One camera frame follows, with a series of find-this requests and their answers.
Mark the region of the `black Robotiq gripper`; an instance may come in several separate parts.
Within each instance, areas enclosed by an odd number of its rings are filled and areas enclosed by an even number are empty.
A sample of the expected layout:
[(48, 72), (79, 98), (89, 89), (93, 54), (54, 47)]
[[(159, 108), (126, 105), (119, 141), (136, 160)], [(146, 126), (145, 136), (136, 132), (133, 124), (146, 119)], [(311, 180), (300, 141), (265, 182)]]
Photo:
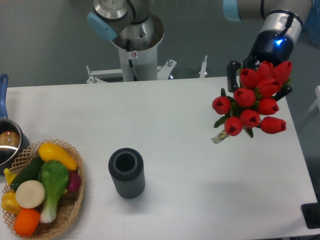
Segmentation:
[[(276, 67), (289, 59), (293, 48), (294, 43), (288, 36), (280, 35), (276, 31), (263, 31), (257, 36), (248, 57), (243, 61), (243, 67), (255, 69), (258, 66), (257, 62), (264, 61)], [(231, 60), (226, 67), (227, 88), (230, 93), (239, 88), (237, 71), (241, 66), (240, 62)], [(292, 87), (286, 84), (275, 94), (274, 99), (279, 101), (292, 91)]]

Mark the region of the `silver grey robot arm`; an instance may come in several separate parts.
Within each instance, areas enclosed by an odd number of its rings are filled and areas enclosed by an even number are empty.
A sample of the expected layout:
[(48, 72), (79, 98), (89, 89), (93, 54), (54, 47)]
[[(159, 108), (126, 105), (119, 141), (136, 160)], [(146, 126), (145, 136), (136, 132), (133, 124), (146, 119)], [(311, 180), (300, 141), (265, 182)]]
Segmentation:
[[(231, 21), (262, 19), (261, 30), (248, 57), (227, 66), (228, 90), (238, 88), (236, 72), (255, 70), (263, 61), (278, 66), (289, 59), (312, 7), (313, 0), (225, 0)], [(168, 60), (158, 68), (158, 45), (164, 36), (162, 21), (150, 12), (147, 0), (96, 0), (87, 22), (94, 33), (118, 49), (125, 82), (166, 80), (175, 67)]]

